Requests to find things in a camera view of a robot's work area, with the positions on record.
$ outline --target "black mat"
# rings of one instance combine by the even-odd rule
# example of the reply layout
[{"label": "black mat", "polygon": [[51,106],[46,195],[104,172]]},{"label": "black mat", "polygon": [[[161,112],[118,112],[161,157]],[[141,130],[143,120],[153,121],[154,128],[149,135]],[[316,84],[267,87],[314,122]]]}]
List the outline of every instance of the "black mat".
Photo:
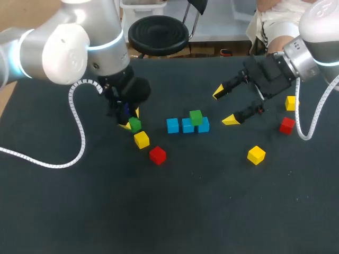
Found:
[{"label": "black mat", "polygon": [[[241,126],[221,120],[256,98],[243,85],[221,101],[212,94],[244,58],[139,60],[136,74],[153,93],[140,110],[158,167],[131,133],[105,116],[90,85],[75,93],[87,136],[83,159],[50,170],[0,153],[0,253],[339,253],[338,94],[325,104],[315,135],[278,132],[293,89]],[[302,86],[301,119],[309,127],[326,88]],[[48,163],[72,160],[79,134],[69,87],[19,82],[0,120],[0,146]],[[166,133],[165,120],[201,109],[210,133]],[[250,148],[266,151],[258,166]]]}]

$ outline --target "blue block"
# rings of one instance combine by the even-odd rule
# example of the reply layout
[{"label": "blue block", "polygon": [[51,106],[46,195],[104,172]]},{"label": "blue block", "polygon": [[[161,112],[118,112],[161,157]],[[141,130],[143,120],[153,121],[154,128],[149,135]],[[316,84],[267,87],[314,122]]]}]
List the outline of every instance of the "blue block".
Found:
[{"label": "blue block", "polygon": [[210,131],[210,123],[208,122],[207,117],[204,117],[202,119],[202,125],[198,126],[198,132],[203,133],[203,132],[209,132]]},{"label": "blue block", "polygon": [[171,133],[179,133],[179,122],[178,118],[167,119],[167,132]]},{"label": "blue block", "polygon": [[182,131],[183,133],[192,133],[194,132],[194,126],[190,118],[184,118],[182,120]]}]

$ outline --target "cube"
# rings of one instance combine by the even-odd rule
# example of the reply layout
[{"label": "cube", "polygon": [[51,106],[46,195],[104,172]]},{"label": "cube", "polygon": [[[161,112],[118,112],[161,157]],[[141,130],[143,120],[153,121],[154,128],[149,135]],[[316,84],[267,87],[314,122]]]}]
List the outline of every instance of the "cube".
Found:
[{"label": "cube", "polygon": [[265,158],[266,152],[262,150],[260,147],[255,146],[252,148],[247,155],[247,158],[254,164],[258,165]]},{"label": "cube", "polygon": [[192,133],[194,132],[194,126],[190,118],[184,118],[182,120],[182,132],[183,133]]},{"label": "cube", "polygon": [[179,121],[178,118],[167,119],[167,132],[171,133],[179,133]]},{"label": "cube", "polygon": [[200,110],[190,111],[190,119],[193,126],[202,125],[202,114]]},{"label": "cube", "polygon": [[296,97],[295,96],[287,96],[285,101],[285,107],[287,111],[296,110]]},{"label": "cube", "polygon": [[133,133],[137,133],[141,130],[141,121],[137,119],[136,117],[131,117],[128,120],[129,124],[131,125],[131,130]]},{"label": "cube", "polygon": [[149,138],[144,131],[134,135],[134,141],[136,142],[139,149],[149,146]]},{"label": "cube", "polygon": [[287,135],[290,135],[293,131],[293,127],[294,127],[295,123],[296,123],[295,120],[290,119],[288,117],[285,117],[282,120],[279,131],[282,132],[282,133],[285,133]]},{"label": "cube", "polygon": [[166,160],[166,152],[160,147],[156,147],[151,152],[149,152],[149,158],[159,166]]},{"label": "cube", "polygon": [[210,123],[209,123],[207,117],[204,117],[202,119],[202,125],[198,126],[198,132],[204,133],[204,132],[209,132],[209,131],[210,131]]}]

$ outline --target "chair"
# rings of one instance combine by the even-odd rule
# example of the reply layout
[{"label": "chair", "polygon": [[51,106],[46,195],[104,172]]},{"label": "chair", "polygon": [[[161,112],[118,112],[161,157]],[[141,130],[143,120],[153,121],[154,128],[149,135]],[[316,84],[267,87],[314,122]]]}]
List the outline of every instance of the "chair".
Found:
[{"label": "chair", "polygon": [[[195,33],[198,19],[203,15],[208,0],[188,0],[185,17],[179,21],[168,16],[149,16],[136,21],[128,31],[130,45],[144,55],[162,57],[175,54],[184,49]],[[189,9],[197,9],[191,34],[185,25]]]}]

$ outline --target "white cable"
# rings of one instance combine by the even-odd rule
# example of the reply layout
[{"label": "white cable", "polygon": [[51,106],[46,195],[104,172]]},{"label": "white cable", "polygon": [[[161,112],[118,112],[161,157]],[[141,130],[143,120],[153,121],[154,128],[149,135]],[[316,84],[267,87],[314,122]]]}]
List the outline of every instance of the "white cable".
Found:
[{"label": "white cable", "polygon": [[322,108],[325,104],[325,101],[327,100],[329,94],[333,90],[333,88],[339,84],[339,75],[330,83],[330,85],[326,88],[324,94],[322,95],[318,106],[316,108],[316,111],[314,113],[311,127],[309,128],[307,136],[305,136],[302,133],[301,127],[300,127],[300,118],[299,118],[299,91],[300,91],[300,78],[297,78],[297,83],[296,83],[296,125],[297,125],[297,131],[299,136],[304,139],[304,140],[310,140],[312,138],[312,135],[314,133],[314,129],[316,128],[318,118],[320,116],[320,112],[322,111]]},{"label": "white cable", "polygon": [[80,137],[81,137],[80,152],[77,155],[77,157],[74,158],[74,160],[72,160],[71,162],[66,163],[66,164],[54,165],[54,164],[48,164],[48,163],[45,163],[45,162],[41,162],[41,161],[35,160],[35,159],[33,159],[33,158],[29,157],[29,156],[23,155],[22,153],[18,153],[18,152],[15,152],[15,151],[3,148],[3,147],[0,147],[0,152],[4,152],[4,153],[8,153],[9,155],[17,156],[17,157],[22,158],[24,160],[27,160],[27,161],[29,161],[31,163],[34,163],[34,164],[37,164],[37,165],[40,165],[40,166],[43,166],[43,167],[46,167],[46,168],[58,168],[58,169],[60,169],[60,168],[68,168],[68,167],[74,165],[75,163],[77,163],[80,160],[80,158],[83,156],[84,152],[85,152],[86,138],[85,138],[85,133],[84,133],[83,126],[82,126],[82,124],[80,122],[80,119],[79,119],[79,116],[78,116],[78,114],[77,114],[77,112],[75,110],[75,106],[74,106],[74,103],[73,103],[73,94],[74,94],[74,90],[79,85],[82,85],[82,84],[92,84],[92,85],[95,86],[95,88],[99,92],[99,94],[102,93],[102,87],[97,82],[95,82],[95,81],[93,81],[91,79],[82,79],[82,80],[79,80],[69,90],[69,93],[68,93],[68,102],[69,102],[70,110],[72,111],[74,119],[76,121],[76,124],[78,125],[79,132],[80,132]]}]

